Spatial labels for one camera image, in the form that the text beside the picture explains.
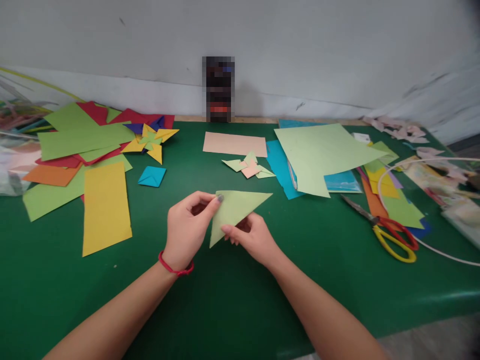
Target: scissors blade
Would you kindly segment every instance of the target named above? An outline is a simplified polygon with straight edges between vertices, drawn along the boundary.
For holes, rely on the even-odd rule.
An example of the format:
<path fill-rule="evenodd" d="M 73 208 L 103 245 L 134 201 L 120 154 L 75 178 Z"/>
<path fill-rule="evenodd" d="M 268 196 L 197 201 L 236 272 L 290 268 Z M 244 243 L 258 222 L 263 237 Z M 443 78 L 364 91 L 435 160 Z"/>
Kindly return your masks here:
<path fill-rule="evenodd" d="M 371 213 L 369 213 L 368 211 L 364 210 L 363 207 L 361 207 L 360 205 L 358 205 L 356 202 L 353 202 L 352 200 L 350 200 L 348 197 L 346 197 L 345 195 L 341 195 L 341 197 L 343 198 L 343 200 L 345 200 L 347 202 L 347 204 L 349 204 L 352 208 L 354 208 L 358 213 L 360 213 L 360 215 L 364 216 L 370 223 L 372 226 L 375 226 L 379 223 L 379 218 L 378 217 L 375 217 L 373 216 Z"/>

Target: yellow scissors handle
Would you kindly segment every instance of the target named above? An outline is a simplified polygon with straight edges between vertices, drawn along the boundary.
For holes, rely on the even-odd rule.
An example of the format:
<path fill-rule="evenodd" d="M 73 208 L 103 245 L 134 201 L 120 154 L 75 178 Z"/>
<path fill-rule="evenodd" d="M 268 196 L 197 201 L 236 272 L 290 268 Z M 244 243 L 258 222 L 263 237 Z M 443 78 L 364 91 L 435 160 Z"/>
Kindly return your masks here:
<path fill-rule="evenodd" d="M 380 241 L 380 244 L 383 246 L 383 248 L 385 250 L 387 250 L 388 253 L 390 255 L 392 255 L 395 259 L 400 260 L 401 262 L 404 262 L 404 263 L 409 263 L 409 264 L 417 261 L 417 255 L 415 255 L 415 253 L 413 252 L 412 249 L 410 249 L 407 246 L 405 246 L 404 244 L 402 244 L 400 241 L 398 241 L 396 238 L 391 236 L 389 233 L 386 233 L 385 231 L 383 231 L 377 225 L 375 225 L 372 229 L 373 229 L 373 232 L 375 233 L 378 241 Z M 401 247 L 403 250 L 405 250 L 406 253 L 408 254 L 408 258 L 401 257 L 395 251 L 393 251 L 392 248 L 385 241 L 384 237 L 387 238 L 388 240 L 390 240 L 391 242 L 393 242 L 394 244 L 398 245 L 399 247 Z"/>

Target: hand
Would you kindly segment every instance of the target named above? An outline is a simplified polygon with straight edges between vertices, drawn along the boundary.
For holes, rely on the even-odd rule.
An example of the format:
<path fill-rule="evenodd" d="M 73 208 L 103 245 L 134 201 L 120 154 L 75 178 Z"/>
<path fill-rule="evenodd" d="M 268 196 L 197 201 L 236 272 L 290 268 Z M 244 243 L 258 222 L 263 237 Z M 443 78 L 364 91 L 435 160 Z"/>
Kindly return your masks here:
<path fill-rule="evenodd" d="M 240 243 L 255 260 L 267 268 L 285 256 L 270 234 L 264 218 L 254 212 L 237 226 L 223 225 L 221 230 L 225 233 L 225 240 L 230 238 L 232 244 Z"/>
<path fill-rule="evenodd" d="M 170 208 L 162 258 L 173 270 L 184 270 L 190 264 L 223 199 L 223 195 L 215 197 L 213 194 L 196 191 Z"/>

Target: white cable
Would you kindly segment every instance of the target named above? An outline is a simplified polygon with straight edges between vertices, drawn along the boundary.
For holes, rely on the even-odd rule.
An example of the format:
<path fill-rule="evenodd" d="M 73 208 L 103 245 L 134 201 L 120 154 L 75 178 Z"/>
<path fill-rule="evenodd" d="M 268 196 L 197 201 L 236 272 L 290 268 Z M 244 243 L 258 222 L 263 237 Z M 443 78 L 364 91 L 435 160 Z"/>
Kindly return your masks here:
<path fill-rule="evenodd" d="M 380 176 L 380 179 L 378 179 L 378 197 L 380 198 L 380 202 L 381 202 L 382 206 L 385 208 L 387 214 L 388 214 L 389 210 L 387 209 L 387 206 L 384 203 L 384 199 L 382 198 L 382 187 L 381 187 L 382 179 L 384 178 L 385 175 L 390 173 L 393 169 L 401 167 L 403 165 L 412 164 L 412 163 L 426 163 L 426 162 L 432 162 L 432 161 L 443 161 L 443 160 L 480 161 L 480 159 L 473 158 L 473 157 L 436 157 L 436 158 L 432 158 L 432 159 L 419 159 L 419 160 L 408 160 L 408 161 L 404 160 L 404 161 L 398 162 L 397 164 L 395 164 L 393 166 L 387 166 L 387 170 Z M 436 252 L 439 255 L 442 255 L 443 257 L 449 258 L 449 259 L 451 259 L 453 261 L 456 261 L 456 262 L 459 262 L 459 263 L 480 267 L 480 263 L 478 263 L 478 262 L 471 262 L 471 261 L 466 261 L 466 260 L 459 259 L 457 257 L 453 257 L 451 255 L 448 255 L 448 254 L 444 253 L 444 252 L 441 252 L 440 250 L 437 250 L 434 247 L 431 247 L 430 245 L 427 245 L 423 241 L 420 241 L 416 236 L 413 235 L 413 237 L 415 238 L 416 241 L 418 241 L 424 247 L 432 250 L 433 252 Z"/>

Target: person's right hand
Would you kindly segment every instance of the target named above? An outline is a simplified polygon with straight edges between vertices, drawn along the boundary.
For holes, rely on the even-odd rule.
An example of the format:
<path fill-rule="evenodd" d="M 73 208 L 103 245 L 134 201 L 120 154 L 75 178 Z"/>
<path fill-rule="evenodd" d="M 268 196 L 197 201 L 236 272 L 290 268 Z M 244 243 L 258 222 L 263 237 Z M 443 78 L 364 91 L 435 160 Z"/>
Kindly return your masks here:
<path fill-rule="evenodd" d="M 222 225 L 221 230 L 225 233 L 225 240 L 230 238 L 232 244 L 240 243 L 255 260 L 267 268 L 284 256 L 264 218 L 254 212 L 237 226 Z"/>

